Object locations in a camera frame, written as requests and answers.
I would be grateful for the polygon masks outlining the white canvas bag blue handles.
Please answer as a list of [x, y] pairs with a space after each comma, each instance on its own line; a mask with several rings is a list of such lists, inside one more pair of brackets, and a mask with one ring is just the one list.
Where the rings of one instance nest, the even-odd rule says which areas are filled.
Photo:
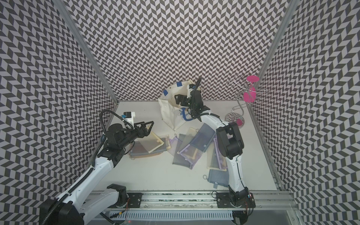
[[191, 84], [195, 83], [192, 80], [176, 82], [165, 88], [158, 98], [162, 120], [173, 131], [177, 130], [185, 123], [182, 108], [186, 108], [186, 106], [176, 104], [175, 95], [180, 94], [185, 95], [187, 98], [190, 97], [188, 88]]

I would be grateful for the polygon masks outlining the grey blue mesh pouch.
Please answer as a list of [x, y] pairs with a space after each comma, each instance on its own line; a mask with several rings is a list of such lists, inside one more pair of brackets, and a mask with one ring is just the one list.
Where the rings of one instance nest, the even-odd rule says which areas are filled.
[[215, 130], [204, 123], [190, 142], [190, 145], [202, 152], [206, 152], [210, 143], [213, 141], [214, 136]]

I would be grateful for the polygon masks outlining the purple mesh pencil pouch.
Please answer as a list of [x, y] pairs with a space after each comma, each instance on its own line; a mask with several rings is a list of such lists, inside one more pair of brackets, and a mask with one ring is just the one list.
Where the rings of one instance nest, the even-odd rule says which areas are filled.
[[190, 164], [195, 164], [203, 156], [204, 152], [190, 144], [190, 139], [185, 139], [180, 146], [178, 154]]

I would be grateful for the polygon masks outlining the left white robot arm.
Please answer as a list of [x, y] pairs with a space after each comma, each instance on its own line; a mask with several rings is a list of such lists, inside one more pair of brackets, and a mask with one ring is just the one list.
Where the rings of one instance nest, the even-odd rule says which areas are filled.
[[112, 205], [127, 207], [130, 198], [122, 185], [112, 184], [100, 196], [90, 201], [86, 198], [120, 162], [128, 145], [150, 135], [154, 122], [135, 123], [133, 118], [134, 112], [118, 115], [107, 109], [101, 111], [103, 136], [89, 168], [58, 197], [40, 205], [41, 225], [87, 225]]

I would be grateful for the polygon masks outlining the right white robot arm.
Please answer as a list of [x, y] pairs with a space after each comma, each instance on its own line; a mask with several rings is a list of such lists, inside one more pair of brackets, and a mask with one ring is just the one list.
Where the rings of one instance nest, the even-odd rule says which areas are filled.
[[176, 95], [175, 100], [182, 106], [182, 116], [187, 122], [198, 119], [216, 133], [217, 148], [226, 158], [229, 172], [229, 199], [235, 208], [243, 204], [250, 209], [256, 207], [254, 196], [245, 185], [242, 174], [242, 154], [245, 147], [239, 126], [236, 122], [225, 122], [212, 113], [202, 100], [200, 76], [194, 85], [188, 88], [188, 95]]

